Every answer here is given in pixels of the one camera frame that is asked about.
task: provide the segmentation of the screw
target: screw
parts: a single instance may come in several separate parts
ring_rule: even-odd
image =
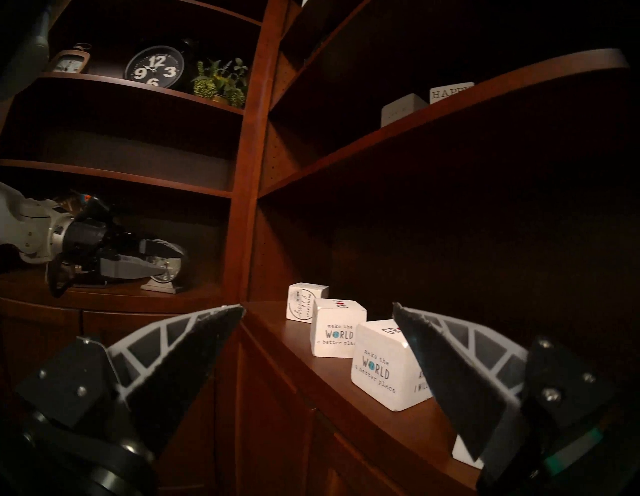
[[[560,394],[560,391],[558,391],[556,388],[545,387],[542,390],[542,397],[547,401],[557,402],[562,399],[562,394]]]

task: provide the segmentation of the black alarm clock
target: black alarm clock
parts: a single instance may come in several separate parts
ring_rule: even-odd
[[[165,45],[149,47],[134,55],[124,71],[124,79],[161,88],[175,86],[184,74],[184,57]]]

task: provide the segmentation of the potted plant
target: potted plant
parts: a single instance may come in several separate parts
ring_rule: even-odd
[[[220,60],[209,60],[211,66],[204,67],[204,62],[198,62],[198,76],[193,80],[193,94],[215,102],[229,104],[242,108],[246,100],[248,89],[246,71],[242,59],[236,58],[233,70],[229,70],[233,61],[220,66]]]

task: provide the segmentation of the decorative block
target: decorative block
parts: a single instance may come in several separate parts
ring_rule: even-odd
[[[475,83],[458,83],[449,84],[448,86],[437,86],[429,90],[429,103],[439,102],[451,95],[468,90],[471,86],[475,86]]]
[[[351,381],[389,410],[400,412],[432,394],[402,331],[393,319],[357,329]]]
[[[462,440],[460,436],[456,437],[456,443],[453,445],[453,452],[451,456],[462,463],[466,463],[467,465],[471,465],[471,467],[478,468],[480,470],[483,469],[484,463],[479,458],[474,461],[465,446],[465,442]]]
[[[287,318],[292,321],[311,322],[313,302],[329,296],[329,287],[299,282],[289,286]]]
[[[367,320],[367,311],[357,301],[318,298],[313,302],[311,353],[314,356],[351,358],[356,328]]]
[[[427,105],[428,103],[422,100],[422,98],[415,93],[405,95],[404,97],[397,99],[395,102],[391,102],[390,104],[382,107],[380,127],[384,127],[398,119],[402,119],[402,117],[412,114],[416,110],[423,109]]]

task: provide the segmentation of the clock face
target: clock face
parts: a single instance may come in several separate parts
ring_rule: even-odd
[[[129,62],[125,79],[169,88],[180,79],[184,71],[182,54],[171,47],[151,47]]]
[[[56,62],[53,72],[80,72],[84,59],[77,55],[63,55]]]

